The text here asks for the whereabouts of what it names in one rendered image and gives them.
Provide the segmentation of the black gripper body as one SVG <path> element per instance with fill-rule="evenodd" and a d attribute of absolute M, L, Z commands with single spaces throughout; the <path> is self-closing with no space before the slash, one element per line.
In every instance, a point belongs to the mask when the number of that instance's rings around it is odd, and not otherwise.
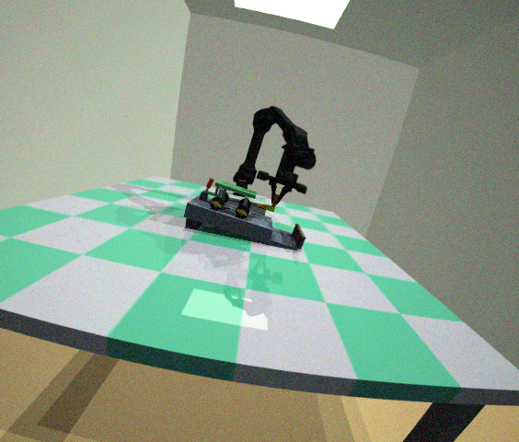
<path fill-rule="evenodd" d="M 279 170 L 280 167 L 282 167 L 283 165 L 285 166 L 284 169 L 287 169 L 287 170 L 290 170 L 290 169 L 293 169 L 293 170 L 294 170 L 294 169 L 295 169 L 295 166 L 290 165 L 290 164 L 287 164 L 287 163 L 284 163 L 284 162 L 281 162 L 280 165 L 279 165 L 279 167 L 278 167 L 278 170 Z M 278 172 L 278 170 L 277 170 L 277 172 Z M 275 177 L 276 177 L 276 176 L 275 176 Z M 273 185 L 276 185 L 276 183 L 278 183 L 278 182 L 276 182 L 276 178 L 275 178 L 275 177 L 269 175 L 268 172 L 265 172 L 265 171 L 262 171 L 262 170 L 260 170 L 260 171 L 258 172 L 258 175 L 257 175 L 257 179 L 260 179 L 260 180 L 269 180 L 269 181 L 270 181 L 270 184 L 273 184 Z M 284 185 L 284 184 L 283 184 L 283 185 Z M 292 184 L 292 183 L 290 183 L 289 186 L 285 186 L 285 185 L 284 185 L 284 188 L 285 188 L 285 189 L 288 189 L 288 190 L 292 190 L 292 188 L 294 188 L 294 189 L 296 189 L 298 192 L 301 192 L 301 193 L 304 193 L 304 194 L 306 194 L 306 191 L 307 191 L 307 186 L 305 186 L 305 185 L 302 184 L 302 183 L 298 183 L 298 182 L 297 182 L 296 184 Z"/>

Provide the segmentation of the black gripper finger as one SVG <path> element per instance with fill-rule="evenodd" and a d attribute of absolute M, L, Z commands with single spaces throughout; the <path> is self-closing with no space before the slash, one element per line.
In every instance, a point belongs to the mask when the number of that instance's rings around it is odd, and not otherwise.
<path fill-rule="evenodd" d="M 284 197 L 284 195 L 288 192 L 291 192 L 291 190 L 288 190 L 288 189 L 285 189 L 284 187 L 282 188 L 282 191 L 279 195 L 279 198 L 278 198 L 278 201 L 277 201 L 277 204 L 279 203 L 279 201 Z"/>
<path fill-rule="evenodd" d="M 271 185 L 271 203 L 273 203 L 277 185 L 273 185 L 273 184 L 270 184 L 270 183 L 269 183 L 269 185 Z"/>

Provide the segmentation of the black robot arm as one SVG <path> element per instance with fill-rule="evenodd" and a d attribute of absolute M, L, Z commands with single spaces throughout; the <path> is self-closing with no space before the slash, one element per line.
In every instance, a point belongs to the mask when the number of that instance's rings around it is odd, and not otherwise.
<path fill-rule="evenodd" d="M 282 109 L 276 107 L 264 108 L 255 112 L 253 117 L 254 133 L 248 148 L 247 157 L 244 163 L 239 166 L 238 171 L 233 177 L 236 186 L 247 189 L 252 185 L 257 170 L 255 163 L 260 151 L 264 135 L 271 129 L 272 125 L 278 123 L 283 130 L 283 137 L 287 142 L 283 145 L 284 149 L 281 162 L 310 170 L 316 164 L 315 149 L 309 147 L 307 132 L 299 126 L 293 124 L 283 113 Z M 276 174 L 276 182 L 289 186 L 290 183 L 296 184 L 298 174 L 293 169 L 284 169 L 283 165 Z M 245 180 L 245 181 L 243 181 Z"/>

